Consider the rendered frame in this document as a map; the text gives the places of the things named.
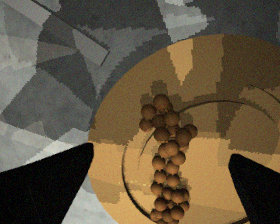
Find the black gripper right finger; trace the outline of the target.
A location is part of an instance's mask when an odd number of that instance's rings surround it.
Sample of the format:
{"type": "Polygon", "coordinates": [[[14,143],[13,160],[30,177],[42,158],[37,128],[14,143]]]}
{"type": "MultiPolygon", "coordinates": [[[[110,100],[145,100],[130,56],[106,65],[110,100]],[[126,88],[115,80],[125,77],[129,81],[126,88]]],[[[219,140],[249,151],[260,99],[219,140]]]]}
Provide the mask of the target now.
{"type": "Polygon", "coordinates": [[[231,179],[251,224],[280,224],[280,173],[232,153],[231,179]]]}

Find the round wooden bead board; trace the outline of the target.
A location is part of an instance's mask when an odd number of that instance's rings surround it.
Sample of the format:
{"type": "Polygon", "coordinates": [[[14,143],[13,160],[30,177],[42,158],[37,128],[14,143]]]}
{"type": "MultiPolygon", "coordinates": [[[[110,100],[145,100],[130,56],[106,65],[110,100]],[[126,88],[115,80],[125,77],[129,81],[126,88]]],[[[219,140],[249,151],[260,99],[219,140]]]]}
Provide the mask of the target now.
{"type": "Polygon", "coordinates": [[[92,118],[92,189],[119,224],[156,224],[151,192],[159,143],[141,131],[141,108],[169,97],[181,128],[197,136],[184,149],[180,183],[189,209],[177,224],[251,224],[229,172],[232,153],[280,173],[280,47],[245,34],[206,34],[142,59],[107,92],[92,118]]]}

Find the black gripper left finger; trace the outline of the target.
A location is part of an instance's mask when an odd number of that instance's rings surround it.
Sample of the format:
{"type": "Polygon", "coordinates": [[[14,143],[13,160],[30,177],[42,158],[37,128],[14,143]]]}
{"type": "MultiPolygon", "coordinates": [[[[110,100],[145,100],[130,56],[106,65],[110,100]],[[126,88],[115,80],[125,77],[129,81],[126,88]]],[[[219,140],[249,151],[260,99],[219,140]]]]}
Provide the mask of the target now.
{"type": "Polygon", "coordinates": [[[0,172],[0,224],[61,224],[94,154],[94,143],[81,143],[0,172]]]}

